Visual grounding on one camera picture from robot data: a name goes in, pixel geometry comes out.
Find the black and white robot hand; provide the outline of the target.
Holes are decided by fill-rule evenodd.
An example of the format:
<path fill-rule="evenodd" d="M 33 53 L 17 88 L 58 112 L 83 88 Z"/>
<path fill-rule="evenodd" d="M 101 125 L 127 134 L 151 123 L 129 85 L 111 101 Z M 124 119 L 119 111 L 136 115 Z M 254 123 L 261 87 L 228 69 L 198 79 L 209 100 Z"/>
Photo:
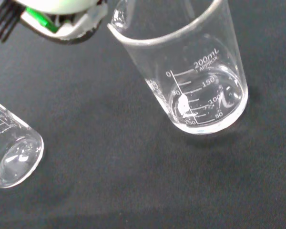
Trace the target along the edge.
<path fill-rule="evenodd" d="M 78 44 L 95 34 L 107 13 L 105 0 L 0 0 L 0 42 L 21 22 L 52 42 Z"/>

